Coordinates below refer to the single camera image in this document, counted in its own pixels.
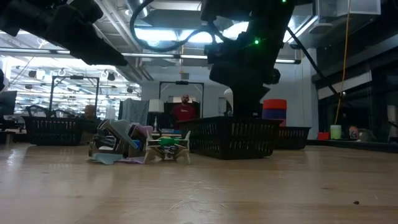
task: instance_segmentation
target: yellow cable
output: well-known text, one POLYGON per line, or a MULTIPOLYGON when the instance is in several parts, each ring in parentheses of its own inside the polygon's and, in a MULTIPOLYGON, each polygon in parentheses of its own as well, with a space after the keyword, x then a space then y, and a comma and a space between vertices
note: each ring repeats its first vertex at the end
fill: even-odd
POLYGON ((348 13, 347 13, 347 23, 346 23, 346 44, 345 44, 345 49, 344 49, 343 79, 341 81, 341 89, 340 89, 341 91, 340 91, 340 97, 338 99, 335 125, 337 124, 338 113, 340 111, 341 97, 343 97, 344 80, 346 78, 347 46, 348 46, 348 31, 349 31, 349 12, 350 11, 351 11, 351 0, 348 1, 348 13))

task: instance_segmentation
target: white lamp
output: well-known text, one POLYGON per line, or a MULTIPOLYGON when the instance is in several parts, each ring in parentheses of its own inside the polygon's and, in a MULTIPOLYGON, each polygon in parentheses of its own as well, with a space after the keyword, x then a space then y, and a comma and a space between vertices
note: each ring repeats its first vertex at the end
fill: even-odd
POLYGON ((149 100, 149 113, 155 114, 154 133, 157 132, 157 115, 164 113, 164 102, 159 99, 149 100))
POLYGON ((224 92, 224 97, 228 103, 231 105, 232 111, 234 111, 234 95, 231 89, 227 89, 224 92))

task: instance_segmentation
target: black cable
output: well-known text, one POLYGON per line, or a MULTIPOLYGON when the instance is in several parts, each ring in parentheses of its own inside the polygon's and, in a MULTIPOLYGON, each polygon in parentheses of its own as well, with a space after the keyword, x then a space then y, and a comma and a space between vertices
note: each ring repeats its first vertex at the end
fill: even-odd
MULTIPOLYGON (((323 75, 323 73, 321 72, 321 70, 318 68, 318 66, 316 65, 316 63, 314 62, 314 60, 312 59, 310 53, 306 50, 306 48, 304 47, 303 43, 301 43, 301 41, 299 40, 299 38, 297 38, 297 36, 294 34, 294 32, 288 27, 287 28, 287 32, 289 32, 289 34, 293 37, 294 41, 296 41, 297 45, 303 50, 303 53, 305 54, 305 56, 307 56, 308 60, 310 61, 312 67, 315 69, 315 71, 317 72, 317 74, 319 75, 319 77, 321 79, 324 79, 325 76, 323 75)), ((340 96, 340 94, 337 93, 337 91, 333 88, 332 85, 328 85, 329 89, 333 92, 333 94, 339 98, 341 101, 343 101, 342 97, 340 96)))
POLYGON ((216 43, 216 39, 215 39, 215 35, 220 37, 221 40, 223 39, 227 39, 226 37, 224 37, 219 31, 218 29, 214 26, 214 24, 212 22, 208 22, 207 26, 202 26, 200 28, 198 28, 197 30, 193 31, 185 40, 181 40, 181 41, 175 41, 175 43, 170 46, 170 47, 153 47, 150 46, 146 41, 141 40, 137 37, 136 34, 136 30, 134 27, 134 24, 136 22, 136 19, 139 15, 139 13, 146 7, 148 6, 151 2, 153 2, 154 0, 146 0, 144 1, 140 6, 137 7, 137 9, 133 12, 131 19, 130 19, 130 31, 131 31, 131 35, 132 37, 137 41, 137 43, 139 45, 141 45, 142 47, 144 47, 145 49, 148 50, 153 50, 154 52, 169 52, 171 50, 175 50, 177 48, 179 48, 180 46, 186 44, 189 39, 191 39, 191 37, 193 37, 194 35, 197 35, 201 32, 207 32, 211 35, 212 41, 213 43, 216 43))

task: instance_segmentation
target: metal frame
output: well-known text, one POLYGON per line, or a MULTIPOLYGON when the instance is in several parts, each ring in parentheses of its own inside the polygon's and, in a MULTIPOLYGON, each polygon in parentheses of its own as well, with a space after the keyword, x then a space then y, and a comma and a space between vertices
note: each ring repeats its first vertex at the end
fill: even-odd
POLYGON ((189 84, 198 84, 201 85, 202 87, 202 93, 201 93, 201 102, 200 102, 200 107, 201 107, 201 115, 200 117, 203 118, 203 107, 204 107, 204 102, 205 102, 205 84, 204 83, 198 83, 198 82, 185 82, 185 84, 178 84, 178 82, 159 82, 159 99, 162 96, 162 84, 164 83, 173 83, 176 85, 189 85, 189 84))
MULTIPOLYGON (((62 79, 70 78, 70 79, 72 79, 73 77, 76 77, 76 76, 53 76, 52 77, 51 94, 50 94, 50 105, 49 105, 49 110, 50 111, 52 110, 52 100, 53 100, 53 97, 54 97, 54 88, 56 87, 55 79, 57 79, 57 78, 62 78, 62 79)), ((94 80, 97 81, 96 93, 95 93, 95 105, 94 105, 94 107, 95 107, 94 115, 96 116, 97 115, 98 92, 100 90, 100 78, 98 78, 98 77, 79 77, 79 79, 85 79, 85 78, 86 79, 94 79, 94 80)))

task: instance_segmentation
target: black monitor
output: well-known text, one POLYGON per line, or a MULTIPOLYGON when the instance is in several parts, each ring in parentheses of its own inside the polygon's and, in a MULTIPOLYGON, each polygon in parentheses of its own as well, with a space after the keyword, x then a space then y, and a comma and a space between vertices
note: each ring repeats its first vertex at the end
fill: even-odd
POLYGON ((17 91, 4 91, 0 94, 0 116, 13 115, 17 91))

